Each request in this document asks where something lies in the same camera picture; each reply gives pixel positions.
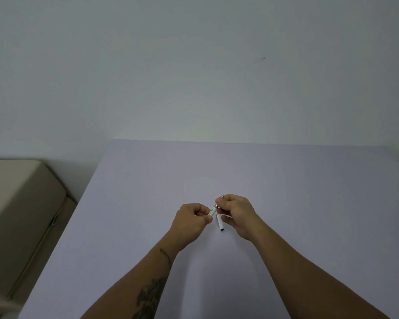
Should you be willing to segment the white pen cap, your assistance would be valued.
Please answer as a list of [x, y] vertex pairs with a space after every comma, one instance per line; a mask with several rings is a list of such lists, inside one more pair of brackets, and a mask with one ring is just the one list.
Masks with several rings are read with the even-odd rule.
[[219, 230], [220, 230], [220, 231], [224, 231], [224, 230], [225, 230], [225, 226], [226, 226], [226, 225], [230, 225], [230, 221], [225, 222], [225, 221], [222, 219], [222, 217], [226, 217], [226, 218], [229, 219], [229, 220], [232, 220], [232, 219], [233, 219], [233, 217], [230, 216], [230, 215], [224, 215], [224, 214], [219, 214], [219, 213], [217, 213], [217, 214], [215, 215], [215, 218], [216, 218], [216, 220], [217, 220], [218, 227], [219, 227]]

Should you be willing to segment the person's right forearm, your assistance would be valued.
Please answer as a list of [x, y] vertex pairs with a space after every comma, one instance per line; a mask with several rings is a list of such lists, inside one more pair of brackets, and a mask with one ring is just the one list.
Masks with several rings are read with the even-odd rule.
[[291, 319], [389, 319], [382, 311], [290, 246], [261, 219], [254, 244]]

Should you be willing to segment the person's right hand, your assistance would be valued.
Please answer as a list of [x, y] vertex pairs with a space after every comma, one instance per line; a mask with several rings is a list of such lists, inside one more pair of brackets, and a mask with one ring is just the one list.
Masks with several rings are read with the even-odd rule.
[[232, 216], [232, 220], [226, 217], [222, 217], [222, 219], [225, 222], [230, 221], [230, 226], [235, 229], [240, 237], [253, 242], [254, 233], [263, 221], [255, 212], [250, 201], [245, 197], [235, 194], [225, 194], [223, 198], [231, 201], [231, 211], [218, 209], [217, 213]]

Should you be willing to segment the beige sofa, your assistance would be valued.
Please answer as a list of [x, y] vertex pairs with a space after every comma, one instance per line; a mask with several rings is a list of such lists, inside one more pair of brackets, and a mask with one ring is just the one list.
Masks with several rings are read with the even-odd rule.
[[21, 311], [75, 209], [45, 163], [0, 159], [0, 319]]

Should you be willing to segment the person's left hand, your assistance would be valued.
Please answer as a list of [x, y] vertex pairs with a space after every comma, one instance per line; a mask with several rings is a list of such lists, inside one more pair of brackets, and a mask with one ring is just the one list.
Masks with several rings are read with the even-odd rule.
[[180, 252], [200, 236], [206, 227], [200, 226], [200, 216], [209, 212], [210, 209], [200, 203], [187, 203], [180, 207], [167, 233], [176, 251]]

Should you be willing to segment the person's left forearm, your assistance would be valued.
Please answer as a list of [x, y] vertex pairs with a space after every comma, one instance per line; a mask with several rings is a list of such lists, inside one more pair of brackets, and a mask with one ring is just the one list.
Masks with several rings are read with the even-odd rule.
[[80, 319], [154, 319], [173, 262], [180, 251], [177, 234], [169, 230]]

